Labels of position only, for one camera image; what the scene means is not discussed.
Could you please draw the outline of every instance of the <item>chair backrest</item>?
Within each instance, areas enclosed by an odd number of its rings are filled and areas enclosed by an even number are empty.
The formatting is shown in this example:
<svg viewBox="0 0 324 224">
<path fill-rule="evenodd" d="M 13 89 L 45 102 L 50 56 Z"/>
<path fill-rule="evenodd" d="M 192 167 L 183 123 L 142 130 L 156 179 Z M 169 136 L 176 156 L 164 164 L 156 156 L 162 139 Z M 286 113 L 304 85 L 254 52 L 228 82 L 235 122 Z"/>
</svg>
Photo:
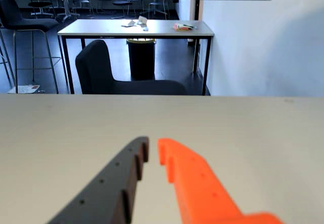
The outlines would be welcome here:
<svg viewBox="0 0 324 224">
<path fill-rule="evenodd" d="M 15 0 L 0 0 L 0 18 L 5 28 L 15 29 L 22 15 Z"/>
<path fill-rule="evenodd" d="M 107 45 L 103 40 L 88 44 L 75 59 L 83 94 L 110 94 L 114 85 Z"/>
</svg>

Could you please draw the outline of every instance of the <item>table top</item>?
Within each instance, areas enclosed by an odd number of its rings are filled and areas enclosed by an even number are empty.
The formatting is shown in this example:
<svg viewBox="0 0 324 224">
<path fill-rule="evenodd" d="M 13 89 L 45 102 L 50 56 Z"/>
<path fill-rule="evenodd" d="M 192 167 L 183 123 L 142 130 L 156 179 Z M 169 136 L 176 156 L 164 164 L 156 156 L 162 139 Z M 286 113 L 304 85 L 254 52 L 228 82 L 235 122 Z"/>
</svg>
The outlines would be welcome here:
<svg viewBox="0 0 324 224">
<path fill-rule="evenodd" d="M 157 139 L 201 154 L 243 213 L 324 219 L 324 99 L 0 95 L 0 223 L 46 223 L 130 140 L 149 136 L 132 224 L 180 224 Z"/>
<path fill-rule="evenodd" d="M 130 20 L 125 19 L 78 19 L 58 32 L 65 36 L 214 36 L 213 31 L 203 21 L 179 21 L 179 20 L 148 20 L 148 31 L 143 31 L 140 26 L 122 27 Z M 196 26 L 191 31 L 175 31 L 175 23 Z"/>
</svg>

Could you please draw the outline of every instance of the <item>stool leg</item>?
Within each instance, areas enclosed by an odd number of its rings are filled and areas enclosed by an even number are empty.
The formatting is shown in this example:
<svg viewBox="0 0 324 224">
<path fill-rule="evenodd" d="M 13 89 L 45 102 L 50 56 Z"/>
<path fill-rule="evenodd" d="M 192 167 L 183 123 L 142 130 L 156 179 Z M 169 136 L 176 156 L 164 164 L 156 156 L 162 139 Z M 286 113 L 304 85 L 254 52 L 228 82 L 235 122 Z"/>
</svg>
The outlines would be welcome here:
<svg viewBox="0 0 324 224">
<path fill-rule="evenodd" d="M 164 5 L 164 0 L 163 0 L 163 9 L 164 9 L 164 16 L 165 16 L 166 19 L 167 19 L 166 6 Z"/>
<path fill-rule="evenodd" d="M 7 62 L 5 61 L 5 58 L 4 58 L 4 55 L 3 55 L 3 53 L 2 53 L 2 49 L 1 49 L 1 47 L 0 47 L 0 56 L 1 56 L 1 58 L 2 58 L 3 65 L 4 65 L 4 67 L 5 67 L 5 71 L 6 71 L 6 74 L 7 74 L 8 80 L 10 81 L 10 77 L 9 77 L 9 73 L 8 73 L 8 69 L 7 69 L 7 65 L 6 65 Z"/>
<path fill-rule="evenodd" d="M 16 82 L 15 82 L 14 72 L 13 72 L 12 67 L 11 67 L 11 63 L 10 63 L 8 51 L 7 51 L 6 44 L 5 44 L 5 40 L 4 40 L 4 37 L 2 35 L 1 30 L 0 30 L 0 38 L 1 38 L 2 45 L 4 47 L 4 51 L 5 51 L 5 55 L 6 55 L 6 58 L 7 58 L 7 63 L 8 63 L 9 69 L 10 69 L 10 73 L 11 73 L 11 76 L 12 76 L 12 80 L 13 80 L 13 82 L 15 84 Z"/>
<path fill-rule="evenodd" d="M 57 82 L 56 82 L 56 77 L 55 77 L 55 71 L 54 71 L 53 60 L 52 60 L 52 56 L 51 56 L 51 50 L 50 50 L 49 41 L 47 39 L 46 33 L 43 32 L 43 34 L 44 34 L 45 42 L 46 42 L 46 45 L 47 45 L 47 51 L 49 53 L 49 58 L 50 58 L 50 63 L 51 63 L 51 68 L 52 68 L 52 74 L 53 74 L 53 79 L 54 79 L 56 94 L 59 94 L 59 90 L 57 88 Z"/>
<path fill-rule="evenodd" d="M 31 32 L 32 82 L 35 82 L 34 31 Z"/>
<path fill-rule="evenodd" d="M 59 41 L 59 47 L 60 47 L 60 52 L 61 52 L 61 58 L 62 58 L 62 65 L 63 65 L 63 70 L 64 70 L 65 82 L 66 82 L 66 85 L 68 85 L 67 76 L 66 76 L 66 69 L 65 69 L 65 63 L 64 63 L 64 57 L 63 57 L 62 46 L 61 46 L 61 40 L 60 40 L 59 36 L 57 36 L 57 40 Z"/>
<path fill-rule="evenodd" d="M 14 30 L 14 61 L 15 61 L 15 79 L 16 79 L 16 93 L 18 93 L 18 68 L 17 68 L 17 43 L 16 43 L 16 30 Z"/>
</svg>

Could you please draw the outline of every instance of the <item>trash can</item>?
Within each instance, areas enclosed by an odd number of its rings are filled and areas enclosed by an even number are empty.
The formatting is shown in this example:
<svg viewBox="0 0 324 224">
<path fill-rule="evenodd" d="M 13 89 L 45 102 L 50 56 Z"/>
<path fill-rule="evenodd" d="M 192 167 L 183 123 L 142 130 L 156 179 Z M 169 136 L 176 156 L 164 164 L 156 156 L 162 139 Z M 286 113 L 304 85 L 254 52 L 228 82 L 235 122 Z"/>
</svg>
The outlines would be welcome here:
<svg viewBox="0 0 324 224">
<path fill-rule="evenodd" d="M 154 78 L 155 39 L 127 39 L 131 76 L 136 80 Z"/>
</svg>

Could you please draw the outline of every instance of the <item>black table leg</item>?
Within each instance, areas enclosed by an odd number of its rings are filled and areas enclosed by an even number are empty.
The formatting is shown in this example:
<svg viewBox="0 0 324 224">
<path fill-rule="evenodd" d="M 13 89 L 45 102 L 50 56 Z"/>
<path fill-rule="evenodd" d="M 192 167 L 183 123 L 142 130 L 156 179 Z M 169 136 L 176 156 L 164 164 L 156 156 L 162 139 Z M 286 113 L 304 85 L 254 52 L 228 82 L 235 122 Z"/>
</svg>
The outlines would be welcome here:
<svg viewBox="0 0 324 224">
<path fill-rule="evenodd" d="M 211 43 L 212 43 L 212 38 L 208 38 L 206 60 L 205 60 L 204 82 L 202 84 L 202 95 L 206 94 L 207 72 L 208 72 L 208 63 L 209 63 L 209 53 L 211 51 Z"/>
<path fill-rule="evenodd" d="M 62 44 L 63 44 L 63 51 L 64 51 L 64 57 L 65 57 L 66 72 L 67 72 L 67 77 L 69 79 L 69 85 L 70 85 L 70 93 L 74 94 L 74 87 L 73 87 L 73 81 L 72 81 L 70 60 L 69 60 L 69 54 L 68 54 L 68 51 L 67 51 L 67 45 L 66 45 L 65 36 L 62 36 Z"/>
<path fill-rule="evenodd" d="M 194 74 L 197 72 L 198 52 L 199 52 L 199 39 L 196 39 L 196 44 L 194 48 L 193 70 L 192 70 Z"/>
<path fill-rule="evenodd" d="M 82 46 L 82 49 L 84 49 L 86 47 L 86 40 L 85 40 L 85 38 L 81 38 L 81 46 Z"/>
</svg>

